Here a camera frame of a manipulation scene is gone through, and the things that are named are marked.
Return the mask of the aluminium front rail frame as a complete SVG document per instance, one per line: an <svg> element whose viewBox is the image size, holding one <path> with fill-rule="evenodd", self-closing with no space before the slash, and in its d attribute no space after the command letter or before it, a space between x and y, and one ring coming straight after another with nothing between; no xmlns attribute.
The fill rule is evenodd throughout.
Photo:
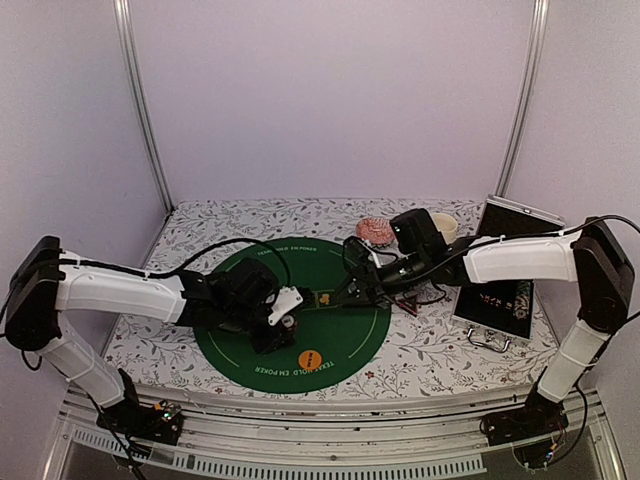
<svg viewBox="0 0 640 480"><path fill-rule="evenodd" d="M524 387L392 400L290 400L140 386L184 416L174 446L148 444L146 479L626 479L598 393L572 393L553 465L532 470L491 444L483 416L521 406Z"/></svg>

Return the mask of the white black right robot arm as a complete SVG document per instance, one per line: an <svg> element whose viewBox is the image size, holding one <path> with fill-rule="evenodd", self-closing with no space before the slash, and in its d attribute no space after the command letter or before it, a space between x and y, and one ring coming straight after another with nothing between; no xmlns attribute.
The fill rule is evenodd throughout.
<svg viewBox="0 0 640 480"><path fill-rule="evenodd" d="M458 287L507 280L577 283L577 320L517 415L521 432L537 436L554 422L555 408L610 339L635 318L629 312L635 271L608 228L609 219L589 217L577 227L540 235L468 236L446 244L431 215L412 209L390 222L399 259L379 266L361 239L344 241L343 252L354 261L344 265L347 277L335 301L344 307L378 307L427 281Z"/></svg>

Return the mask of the aluminium poker chip case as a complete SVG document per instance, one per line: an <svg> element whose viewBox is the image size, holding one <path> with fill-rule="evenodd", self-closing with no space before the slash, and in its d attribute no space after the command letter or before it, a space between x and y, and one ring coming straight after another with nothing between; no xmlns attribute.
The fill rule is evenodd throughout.
<svg viewBox="0 0 640 480"><path fill-rule="evenodd" d="M541 234L563 229L562 217L506 198L490 195L476 229L479 236ZM473 284L459 290L450 322L465 331L472 346L503 354L511 346L527 345L532 338L531 313L526 320L513 316L516 280Z"/></svg>

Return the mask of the red patterned small bowl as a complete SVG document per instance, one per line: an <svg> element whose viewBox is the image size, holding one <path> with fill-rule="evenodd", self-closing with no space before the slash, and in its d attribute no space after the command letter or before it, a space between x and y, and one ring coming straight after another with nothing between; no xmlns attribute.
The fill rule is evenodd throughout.
<svg viewBox="0 0 640 480"><path fill-rule="evenodd" d="M373 247L389 247L396 241L390 221L382 217L366 217L356 225L356 236Z"/></svg>

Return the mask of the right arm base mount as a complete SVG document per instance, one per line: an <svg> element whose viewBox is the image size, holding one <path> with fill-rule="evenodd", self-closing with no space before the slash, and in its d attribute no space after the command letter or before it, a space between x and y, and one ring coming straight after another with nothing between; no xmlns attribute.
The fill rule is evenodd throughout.
<svg viewBox="0 0 640 480"><path fill-rule="evenodd" d="M544 436L545 440L513 450L515 459L521 466L540 469L551 463L559 447L560 441L554 440L552 434L558 434L562 438L568 426L569 421L562 403L554 403L534 393L521 407L483 416L479 428L490 446Z"/></svg>

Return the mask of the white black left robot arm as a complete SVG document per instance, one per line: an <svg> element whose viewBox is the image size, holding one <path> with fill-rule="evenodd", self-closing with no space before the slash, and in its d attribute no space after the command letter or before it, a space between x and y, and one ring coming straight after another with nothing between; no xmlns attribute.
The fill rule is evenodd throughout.
<svg viewBox="0 0 640 480"><path fill-rule="evenodd" d="M168 423L172 407L140 404L130 376L102 360L63 318L70 310L142 316L179 327L248 336L258 353L290 345L295 311L309 289L278 280L262 262L244 258L229 270L202 274L187 263L168 272L83 258L43 237L14 272L1 308L4 338L33 352L84 389L105 420L128 434Z"/></svg>

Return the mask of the aluminium frame post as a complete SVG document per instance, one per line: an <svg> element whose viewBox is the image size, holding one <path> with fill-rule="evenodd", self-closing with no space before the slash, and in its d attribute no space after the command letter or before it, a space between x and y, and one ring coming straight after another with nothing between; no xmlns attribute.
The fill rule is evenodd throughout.
<svg viewBox="0 0 640 480"><path fill-rule="evenodd" d="M521 86L498 182L494 191L494 194L499 197L508 196L511 181L516 170L519 150L524 137L528 113L534 96L535 84L544 50L549 6L550 2L548 0L535 0L533 2Z"/></svg>
<svg viewBox="0 0 640 480"><path fill-rule="evenodd" d="M165 169L162 165L144 91L131 17L131 2L127 0L114 0L113 7L120 48L146 158L160 203L165 214L169 215L175 209L175 202L171 195Z"/></svg>

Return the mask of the green chip stack in case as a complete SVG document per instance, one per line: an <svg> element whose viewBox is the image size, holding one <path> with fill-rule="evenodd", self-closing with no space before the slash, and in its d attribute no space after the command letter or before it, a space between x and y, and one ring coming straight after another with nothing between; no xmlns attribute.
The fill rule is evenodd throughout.
<svg viewBox="0 0 640 480"><path fill-rule="evenodd" d="M516 284L512 312L513 316L518 320L526 320L531 313L533 287L532 281L519 281Z"/></svg>

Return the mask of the red chip stack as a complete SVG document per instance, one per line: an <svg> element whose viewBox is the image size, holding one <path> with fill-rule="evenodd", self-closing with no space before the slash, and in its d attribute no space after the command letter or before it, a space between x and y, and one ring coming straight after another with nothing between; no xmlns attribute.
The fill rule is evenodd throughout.
<svg viewBox="0 0 640 480"><path fill-rule="evenodd" d="M291 329L295 326L296 321L294 319L293 316L291 315L285 315L282 319L281 319L281 323L283 324L283 326L287 329Z"/></svg>

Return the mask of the round green poker mat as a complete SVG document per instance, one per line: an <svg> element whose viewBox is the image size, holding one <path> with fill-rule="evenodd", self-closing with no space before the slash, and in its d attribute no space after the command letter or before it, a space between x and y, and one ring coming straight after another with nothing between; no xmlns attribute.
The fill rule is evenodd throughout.
<svg viewBox="0 0 640 480"><path fill-rule="evenodd" d="M288 237L271 243L286 261L292 283L307 287L313 300L294 314L293 345L258 355L247 336L196 329L198 347L209 364L228 380L269 394L305 394L333 387L365 367L379 352L390 326L391 309L344 308L334 291L346 278L342 247L334 242ZM304 371L298 356L316 350L323 357L314 371Z"/></svg>

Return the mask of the right aluminium frame post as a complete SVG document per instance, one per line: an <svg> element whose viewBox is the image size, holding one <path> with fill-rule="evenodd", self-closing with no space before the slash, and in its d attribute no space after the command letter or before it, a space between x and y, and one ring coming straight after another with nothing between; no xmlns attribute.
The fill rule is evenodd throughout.
<svg viewBox="0 0 640 480"><path fill-rule="evenodd" d="M544 50L549 6L550 2L548 0L535 0L533 2L521 86L498 182L494 191L494 194L499 197L508 196L511 181L516 170L519 150L524 137L528 113L534 96L535 84Z"/></svg>

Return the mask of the left aluminium frame post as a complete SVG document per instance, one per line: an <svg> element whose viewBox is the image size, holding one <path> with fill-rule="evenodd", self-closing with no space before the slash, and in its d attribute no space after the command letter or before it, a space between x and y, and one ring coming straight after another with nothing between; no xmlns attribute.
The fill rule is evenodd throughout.
<svg viewBox="0 0 640 480"><path fill-rule="evenodd" d="M160 203L165 214L169 215L175 209L175 202L171 195L165 169L162 165L144 91L131 17L131 2L127 0L114 0L113 7L120 48L146 158Z"/></svg>

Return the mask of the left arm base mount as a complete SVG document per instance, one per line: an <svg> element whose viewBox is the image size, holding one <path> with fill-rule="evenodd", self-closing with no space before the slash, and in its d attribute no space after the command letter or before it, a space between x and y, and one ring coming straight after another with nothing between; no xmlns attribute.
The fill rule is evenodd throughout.
<svg viewBox="0 0 640 480"><path fill-rule="evenodd" d="M166 400L145 406L125 399L101 408L97 419L97 425L103 429L170 446L178 444L183 423L181 406Z"/></svg>

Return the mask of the red black triangle token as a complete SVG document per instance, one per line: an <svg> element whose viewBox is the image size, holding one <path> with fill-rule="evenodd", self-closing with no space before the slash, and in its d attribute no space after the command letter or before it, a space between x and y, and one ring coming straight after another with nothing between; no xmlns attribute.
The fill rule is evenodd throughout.
<svg viewBox="0 0 640 480"><path fill-rule="evenodd" d="M405 313L412 315L414 317L416 317L418 315L419 312L419 306L417 303L417 297L416 296L411 296L411 297L397 297L396 298L396 303L398 305L398 307L403 310Z"/></svg>

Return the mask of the cream ceramic mug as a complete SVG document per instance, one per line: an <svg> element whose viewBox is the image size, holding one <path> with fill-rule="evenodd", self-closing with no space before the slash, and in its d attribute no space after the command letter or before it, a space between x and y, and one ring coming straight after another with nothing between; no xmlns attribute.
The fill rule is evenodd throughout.
<svg viewBox="0 0 640 480"><path fill-rule="evenodd" d="M457 221L452 216L444 213L432 213L431 218L444 241L447 244L452 244L456 240L458 233Z"/></svg>

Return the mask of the orange round blind button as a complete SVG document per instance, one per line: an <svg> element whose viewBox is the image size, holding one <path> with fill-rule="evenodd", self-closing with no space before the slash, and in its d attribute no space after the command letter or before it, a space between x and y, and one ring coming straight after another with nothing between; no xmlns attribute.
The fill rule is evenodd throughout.
<svg viewBox="0 0 640 480"><path fill-rule="evenodd" d="M298 356L298 365L304 371L317 370L322 363L323 357L316 350L305 350Z"/></svg>

